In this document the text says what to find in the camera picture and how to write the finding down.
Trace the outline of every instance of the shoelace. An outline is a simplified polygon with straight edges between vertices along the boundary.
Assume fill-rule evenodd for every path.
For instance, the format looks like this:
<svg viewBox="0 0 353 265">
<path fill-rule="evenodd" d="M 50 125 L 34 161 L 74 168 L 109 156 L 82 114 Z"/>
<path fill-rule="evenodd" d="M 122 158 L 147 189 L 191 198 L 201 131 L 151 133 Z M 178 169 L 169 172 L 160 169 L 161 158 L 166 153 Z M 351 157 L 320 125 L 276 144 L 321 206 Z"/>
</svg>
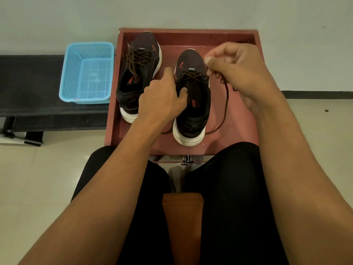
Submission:
<svg viewBox="0 0 353 265">
<path fill-rule="evenodd" d="M 187 80 L 187 79 L 193 78 L 193 79 L 196 79 L 199 82 L 207 80 L 207 76 L 204 76 L 201 73 L 193 72 L 193 71 L 185 71 L 185 72 L 183 72 L 181 78 L 182 78 L 181 80 Z M 226 87 L 226 92 L 227 92 L 227 98 L 226 98 L 226 105 L 225 105 L 225 108 L 224 108 L 223 120 L 222 120 L 222 123 L 216 129 L 214 129 L 213 131 L 210 131 L 210 132 L 206 132 L 205 135 L 209 135 L 209 134 L 212 134 L 212 133 L 216 132 L 219 128 L 221 128 L 221 126 L 224 124 L 224 121 L 226 120 L 227 108 L 228 108 L 228 100 L 229 100 L 229 90 L 228 90 L 227 80 L 225 79 L 223 74 L 221 74 L 221 78 L 222 78 L 222 80 L 224 82 L 224 86 Z M 173 125 L 167 132 L 162 132 L 162 135 L 170 134 L 172 132 L 173 132 Z"/>
<path fill-rule="evenodd" d="M 151 61 L 152 53 L 144 49 L 134 49 L 128 44 L 126 61 L 129 71 L 137 78 L 136 68 L 138 66 L 146 65 L 147 62 Z"/>
</svg>

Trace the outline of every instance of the black sneaker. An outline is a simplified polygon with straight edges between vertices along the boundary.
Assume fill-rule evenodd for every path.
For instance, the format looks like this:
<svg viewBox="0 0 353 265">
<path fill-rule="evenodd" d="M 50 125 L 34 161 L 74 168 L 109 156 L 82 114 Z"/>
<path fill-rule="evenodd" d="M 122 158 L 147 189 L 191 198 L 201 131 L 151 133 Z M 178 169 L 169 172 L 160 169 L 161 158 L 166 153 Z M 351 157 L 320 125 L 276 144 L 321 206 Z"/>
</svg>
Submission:
<svg viewBox="0 0 353 265">
<path fill-rule="evenodd" d="M 126 68 L 117 83 L 120 112 L 128 123 L 138 116 L 138 99 L 162 65 L 162 51 L 152 32 L 143 32 L 129 45 Z"/>
<path fill-rule="evenodd" d="M 188 90 L 188 105 L 174 120 L 173 135 L 179 144 L 192 147 L 205 136 L 205 127 L 210 115 L 211 92 L 207 68 L 202 57 L 193 49 L 185 50 L 175 67 L 176 92 L 183 87 Z"/>
</svg>

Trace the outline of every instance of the hand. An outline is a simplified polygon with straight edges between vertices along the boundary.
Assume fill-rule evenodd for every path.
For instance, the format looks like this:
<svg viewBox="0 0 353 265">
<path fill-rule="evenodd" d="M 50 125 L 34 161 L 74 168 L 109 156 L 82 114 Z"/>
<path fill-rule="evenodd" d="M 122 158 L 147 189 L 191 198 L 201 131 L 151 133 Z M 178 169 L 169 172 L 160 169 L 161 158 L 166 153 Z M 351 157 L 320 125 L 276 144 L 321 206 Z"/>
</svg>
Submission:
<svg viewBox="0 0 353 265">
<path fill-rule="evenodd" d="M 253 114 L 285 99 L 256 45 L 227 42 L 208 52 L 204 60 L 207 75 L 219 79 L 223 74 Z"/>
<path fill-rule="evenodd" d="M 180 90 L 178 97 L 174 72 L 172 68 L 167 67 L 162 79 L 152 80 L 140 96 L 137 119 L 162 130 L 186 108 L 187 100 L 186 88 Z"/>
</svg>

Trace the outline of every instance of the leg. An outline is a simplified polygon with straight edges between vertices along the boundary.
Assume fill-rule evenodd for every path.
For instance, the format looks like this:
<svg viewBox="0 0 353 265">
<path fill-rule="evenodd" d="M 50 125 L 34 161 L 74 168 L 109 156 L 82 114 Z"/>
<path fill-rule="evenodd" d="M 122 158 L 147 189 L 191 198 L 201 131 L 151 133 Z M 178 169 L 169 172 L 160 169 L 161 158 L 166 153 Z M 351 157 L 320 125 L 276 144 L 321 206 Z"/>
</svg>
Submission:
<svg viewBox="0 0 353 265">
<path fill-rule="evenodd" d="M 240 142 L 185 178 L 204 198 L 201 264 L 288 264 L 264 179 L 258 146 Z"/>
<path fill-rule="evenodd" d="M 72 200 L 108 160 L 115 147 L 96 150 L 88 159 Z M 163 193 L 171 192 L 169 176 L 159 165 L 147 163 L 134 216 L 117 264 L 173 264 Z"/>
</svg>

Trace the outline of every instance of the wooden tray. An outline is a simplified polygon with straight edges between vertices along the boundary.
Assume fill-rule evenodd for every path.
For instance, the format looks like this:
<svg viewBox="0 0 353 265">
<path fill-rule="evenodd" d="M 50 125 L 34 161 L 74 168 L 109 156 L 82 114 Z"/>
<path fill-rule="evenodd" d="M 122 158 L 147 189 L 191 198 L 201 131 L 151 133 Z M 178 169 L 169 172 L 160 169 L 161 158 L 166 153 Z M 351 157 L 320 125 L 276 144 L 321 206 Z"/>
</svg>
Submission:
<svg viewBox="0 0 353 265">
<path fill-rule="evenodd" d="M 138 33 L 151 31 L 162 49 L 162 66 L 155 79 L 160 79 L 165 67 L 174 69 L 179 55 L 188 48 L 195 49 L 204 56 L 212 48 L 230 41 L 256 44 L 262 54 L 260 37 L 256 30 L 173 30 L 173 29 L 120 29 L 115 52 L 112 93 L 110 96 L 105 145 L 117 146 L 126 135 L 130 124 L 121 118 L 116 98 L 119 73 L 123 70 L 122 56 L 125 56 L 127 43 L 134 40 Z M 203 141 L 194 147 L 182 146 L 176 142 L 173 134 L 160 135 L 152 147 L 150 155 L 214 155 L 236 142 L 247 141 L 258 144 L 256 124 L 253 115 L 245 107 L 239 93 L 229 88 L 227 117 L 220 129 L 206 135 Z M 226 102 L 226 90 L 214 76 L 210 78 L 211 111 L 206 132 L 216 128 L 223 120 Z"/>
</svg>

